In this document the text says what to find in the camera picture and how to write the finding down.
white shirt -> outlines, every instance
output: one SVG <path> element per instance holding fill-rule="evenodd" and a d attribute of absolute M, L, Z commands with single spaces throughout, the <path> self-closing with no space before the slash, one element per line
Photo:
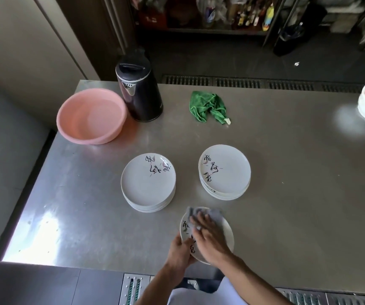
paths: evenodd
<path fill-rule="evenodd" d="M 247 305 L 237 294 L 227 277 L 224 277 L 214 293 L 185 288 L 174 289 L 168 305 Z"/>

hand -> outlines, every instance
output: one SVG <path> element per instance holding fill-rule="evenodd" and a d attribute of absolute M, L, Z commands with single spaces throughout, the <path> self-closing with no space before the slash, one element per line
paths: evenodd
<path fill-rule="evenodd" d="M 220 268 L 220 264 L 233 256 L 232 252 L 226 244 L 223 231 L 211 220 L 208 214 L 205 217 L 201 212 L 197 215 L 198 222 L 191 216 L 190 221 L 195 226 L 192 229 L 195 240 L 197 241 L 198 249 L 202 256 L 213 266 Z"/>
<path fill-rule="evenodd" d="M 169 273 L 173 287 L 178 285 L 184 278 L 186 268 L 196 261 L 191 256 L 190 246 L 193 244 L 194 240 L 191 238 L 182 242 L 180 234 L 171 242 L 168 257 L 163 268 Z"/>

gray cloth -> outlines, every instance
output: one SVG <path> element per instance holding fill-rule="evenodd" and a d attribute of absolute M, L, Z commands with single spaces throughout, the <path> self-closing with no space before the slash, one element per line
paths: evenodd
<path fill-rule="evenodd" d="M 209 217 L 212 219 L 212 221 L 221 229 L 223 230 L 223 227 L 222 227 L 222 220 L 223 220 L 223 216 L 222 216 L 222 213 L 221 213 L 221 210 L 219 209 L 204 209 L 204 208 L 201 208 L 201 207 L 196 207 L 196 208 L 193 208 L 193 207 L 188 207 L 186 209 L 186 214 L 187 214 L 187 222 L 190 222 L 189 218 L 190 216 L 194 217 L 194 219 L 196 221 L 197 220 L 197 214 L 198 212 L 202 212 L 202 214 L 205 216 L 206 214 L 209 215 Z"/>

yellow bottle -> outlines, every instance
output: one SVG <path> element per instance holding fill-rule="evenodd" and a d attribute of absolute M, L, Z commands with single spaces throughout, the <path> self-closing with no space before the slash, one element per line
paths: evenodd
<path fill-rule="evenodd" d="M 269 29 L 273 17 L 274 17 L 274 4 L 271 3 L 270 7 L 267 9 L 266 18 L 264 19 L 263 22 L 262 26 L 263 31 L 267 31 Z"/>

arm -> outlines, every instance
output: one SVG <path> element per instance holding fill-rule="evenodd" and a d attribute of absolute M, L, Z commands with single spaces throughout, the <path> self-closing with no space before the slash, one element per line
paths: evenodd
<path fill-rule="evenodd" d="M 201 230 L 193 229 L 198 249 L 203 257 L 229 278 L 236 292 L 251 305 L 292 305 L 280 292 L 251 271 L 242 259 L 226 245 L 223 232 L 210 219 L 198 214 Z M 191 222 L 198 225 L 191 217 Z"/>
<path fill-rule="evenodd" d="M 167 260 L 144 290 L 136 305 L 166 305 L 171 291 L 184 278 L 185 269 L 196 260 L 191 256 L 192 239 L 181 242 L 180 234 L 171 242 Z"/>

